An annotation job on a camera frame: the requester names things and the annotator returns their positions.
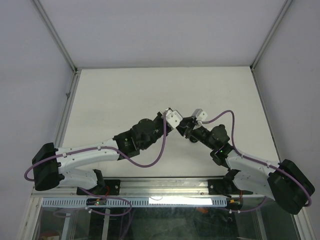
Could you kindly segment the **black earbud charging case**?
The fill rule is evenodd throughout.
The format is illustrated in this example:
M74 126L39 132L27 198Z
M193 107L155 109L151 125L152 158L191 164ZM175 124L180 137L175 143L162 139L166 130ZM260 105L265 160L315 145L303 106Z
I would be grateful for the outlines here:
M190 141L191 143L197 143L197 142L198 142L198 140L197 140L196 138L194 138L194 137L190 137L190 138L189 138L189 141Z

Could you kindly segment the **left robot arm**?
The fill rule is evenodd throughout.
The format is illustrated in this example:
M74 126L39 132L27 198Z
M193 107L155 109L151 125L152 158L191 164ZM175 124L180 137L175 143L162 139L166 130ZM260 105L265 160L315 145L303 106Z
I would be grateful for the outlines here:
M165 112L159 112L153 120L141 119L129 130L96 144L58 148L53 142L45 143L32 159L30 171L33 172L33 178L27 173L24 177L34 183L36 191L63 186L82 188L93 194L100 194L105 188L102 171L82 170L82 166L126 159L137 167L150 168L162 157L167 135L179 126L181 120L172 110L167 109ZM133 161L133 157L147 150L158 139L162 139L163 143L158 157L152 163L141 164Z

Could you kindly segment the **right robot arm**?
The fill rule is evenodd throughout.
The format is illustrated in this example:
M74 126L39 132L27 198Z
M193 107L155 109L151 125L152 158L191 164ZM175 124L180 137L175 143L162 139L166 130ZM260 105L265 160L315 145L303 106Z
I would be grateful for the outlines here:
M208 130L194 117L186 117L177 130L191 142L208 147L212 160L227 168L223 178L226 192L234 194L241 190L263 195L293 215L311 205L315 187L293 161L271 161L245 154L229 143L223 124Z

